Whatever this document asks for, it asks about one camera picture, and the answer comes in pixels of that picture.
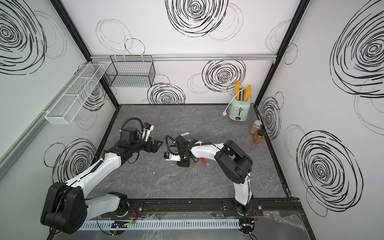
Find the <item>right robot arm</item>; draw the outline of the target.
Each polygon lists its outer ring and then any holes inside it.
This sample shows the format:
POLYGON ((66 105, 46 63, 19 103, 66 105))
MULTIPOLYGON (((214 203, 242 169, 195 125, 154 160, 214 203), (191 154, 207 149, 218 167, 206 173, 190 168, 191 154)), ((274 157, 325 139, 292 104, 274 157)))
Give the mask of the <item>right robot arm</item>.
POLYGON ((175 139, 167 135, 166 161, 175 161, 182 168, 188 168, 190 161, 208 159, 216 161, 224 174, 234 184, 237 211, 246 215, 251 211, 250 177, 253 160, 235 142, 228 140, 223 144, 213 144, 198 140, 188 141, 179 135, 175 139))

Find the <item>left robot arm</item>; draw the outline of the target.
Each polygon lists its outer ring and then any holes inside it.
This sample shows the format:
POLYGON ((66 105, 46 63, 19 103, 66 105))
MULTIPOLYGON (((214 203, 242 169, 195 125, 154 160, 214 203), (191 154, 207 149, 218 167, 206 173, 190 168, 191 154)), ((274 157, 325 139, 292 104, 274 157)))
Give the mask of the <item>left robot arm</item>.
POLYGON ((150 133, 154 126, 143 123, 139 118, 140 128, 127 127, 126 120, 120 129, 120 139, 102 157, 81 174, 65 183, 56 182, 50 186, 41 215, 41 224, 49 227, 48 238, 63 232, 73 234, 84 222, 112 213, 124 217, 131 211, 127 196, 117 192, 88 199, 88 194, 111 172, 127 163, 133 154, 156 153, 163 144, 151 140, 150 133))

